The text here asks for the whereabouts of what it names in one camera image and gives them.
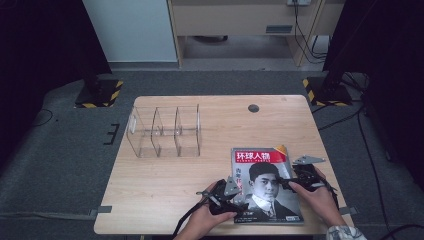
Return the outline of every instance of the striped caution tape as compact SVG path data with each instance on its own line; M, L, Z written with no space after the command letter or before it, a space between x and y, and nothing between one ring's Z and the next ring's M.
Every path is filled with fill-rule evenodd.
M123 81L118 81L116 83L115 89L110 97L110 100L108 102L102 102L102 103L82 103L82 104L78 104L75 105L76 108L96 108L96 107L111 107L113 106L113 104L115 103L116 98L119 95L119 92L121 91L121 87L122 84L124 82Z
M308 94L309 101L313 106L348 106L349 103L341 102L341 101L318 101L315 98L315 94L312 91L312 87L309 84L308 79L303 79L303 86L306 89L306 93Z

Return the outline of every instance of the hand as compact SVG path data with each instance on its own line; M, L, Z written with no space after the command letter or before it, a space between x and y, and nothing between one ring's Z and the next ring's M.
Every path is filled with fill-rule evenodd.
M207 188L207 191L211 191L215 184L216 182L212 183ZM235 217L236 215L236 212L226 212L219 215L212 215L212 213L209 211L209 205L202 205L193 214L191 214L186 226L174 239L200 239L205 236L210 230L212 230L212 228Z
M318 168L315 168L315 170L325 179L325 175ZM347 225L340 215L330 191L326 187L320 187L313 192L309 192L295 182L289 182L289 185L308 202L315 213L323 219L327 227Z

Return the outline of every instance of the black hair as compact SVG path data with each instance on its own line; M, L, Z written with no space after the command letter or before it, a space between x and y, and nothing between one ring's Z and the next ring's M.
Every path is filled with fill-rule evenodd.
M275 174L276 178L280 177L280 173L278 172L278 168L275 165L273 165L269 162L259 162L259 163L255 163L252 166L250 166L249 175L250 175L251 181L255 181L255 179L259 175L266 174L266 173Z

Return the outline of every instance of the acrylic divider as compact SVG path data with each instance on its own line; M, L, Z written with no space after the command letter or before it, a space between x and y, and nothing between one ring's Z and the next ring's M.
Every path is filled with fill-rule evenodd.
M126 135L139 158L200 156L199 105L133 107Z

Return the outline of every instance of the white wall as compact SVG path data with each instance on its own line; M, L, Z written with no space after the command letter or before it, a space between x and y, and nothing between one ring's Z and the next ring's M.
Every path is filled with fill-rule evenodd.
M177 62L166 0L83 0L109 62Z

